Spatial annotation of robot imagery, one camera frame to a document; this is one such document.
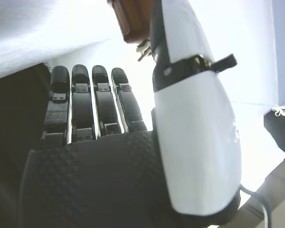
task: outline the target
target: robotic hand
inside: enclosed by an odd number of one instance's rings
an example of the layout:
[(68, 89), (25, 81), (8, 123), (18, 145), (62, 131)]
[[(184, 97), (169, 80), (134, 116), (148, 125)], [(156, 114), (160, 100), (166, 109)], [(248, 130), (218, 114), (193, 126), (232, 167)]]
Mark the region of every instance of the robotic hand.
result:
[(30, 152), (23, 175), (21, 228), (205, 227), (234, 216), (240, 146), (216, 73), (236, 61), (214, 62), (187, 0), (157, 1), (150, 41), (157, 63), (152, 132), (122, 69), (113, 70), (112, 82), (124, 134), (102, 66), (93, 68), (93, 86), (83, 65), (73, 68), (71, 86), (67, 69), (54, 68), (42, 150)]

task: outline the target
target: black wire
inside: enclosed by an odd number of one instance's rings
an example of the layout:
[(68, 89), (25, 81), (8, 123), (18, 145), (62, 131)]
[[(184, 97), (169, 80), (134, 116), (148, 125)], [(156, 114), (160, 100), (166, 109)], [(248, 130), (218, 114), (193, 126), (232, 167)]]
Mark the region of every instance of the black wire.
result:
[(268, 201), (265, 199), (265, 197), (262, 196), (261, 194), (257, 193), (257, 192), (250, 191), (250, 190), (246, 189), (243, 185), (240, 186), (240, 189), (244, 193), (256, 198), (261, 203), (263, 213), (264, 213), (265, 228), (271, 228), (271, 223), (272, 223), (271, 208), (270, 208)]

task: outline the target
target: screw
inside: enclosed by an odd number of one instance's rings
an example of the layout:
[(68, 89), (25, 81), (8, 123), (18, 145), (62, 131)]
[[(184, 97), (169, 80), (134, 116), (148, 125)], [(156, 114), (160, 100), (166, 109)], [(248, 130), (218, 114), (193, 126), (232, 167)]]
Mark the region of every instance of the screw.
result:
[(168, 68), (164, 69), (164, 71), (163, 71), (163, 74), (165, 76), (169, 76), (171, 73), (172, 73), (172, 68), (171, 67), (168, 67)]

